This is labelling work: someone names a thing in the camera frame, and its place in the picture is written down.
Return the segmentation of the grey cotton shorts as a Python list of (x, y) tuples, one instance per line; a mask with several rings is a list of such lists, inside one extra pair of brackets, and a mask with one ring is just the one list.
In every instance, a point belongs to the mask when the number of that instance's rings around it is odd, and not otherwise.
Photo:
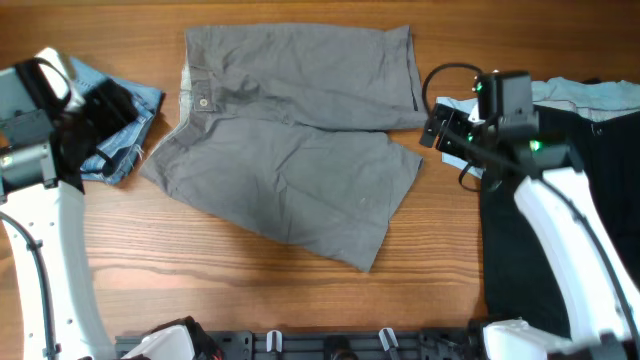
[(180, 122), (141, 174), (171, 198), (369, 271), (422, 158), (411, 30), (193, 27)]

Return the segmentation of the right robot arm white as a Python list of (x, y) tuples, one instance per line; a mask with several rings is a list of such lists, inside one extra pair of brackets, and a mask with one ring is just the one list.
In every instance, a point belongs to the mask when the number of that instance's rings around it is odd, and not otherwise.
[(561, 132), (568, 112), (519, 108), (472, 122), (436, 105), (420, 143), (459, 152), (497, 184), (516, 174), (518, 211), (535, 233), (562, 295), (571, 333), (560, 337), (509, 319), (482, 325), (484, 359), (636, 359), (639, 291), (601, 222), (585, 163)]

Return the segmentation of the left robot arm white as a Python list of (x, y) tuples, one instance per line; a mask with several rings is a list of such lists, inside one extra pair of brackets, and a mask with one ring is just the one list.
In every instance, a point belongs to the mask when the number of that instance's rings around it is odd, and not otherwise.
[(16, 80), (3, 101), (1, 220), (16, 266), (27, 359), (114, 359), (84, 242), (81, 165), (97, 143), (153, 114), (135, 86), (104, 78), (69, 106), (45, 82)]

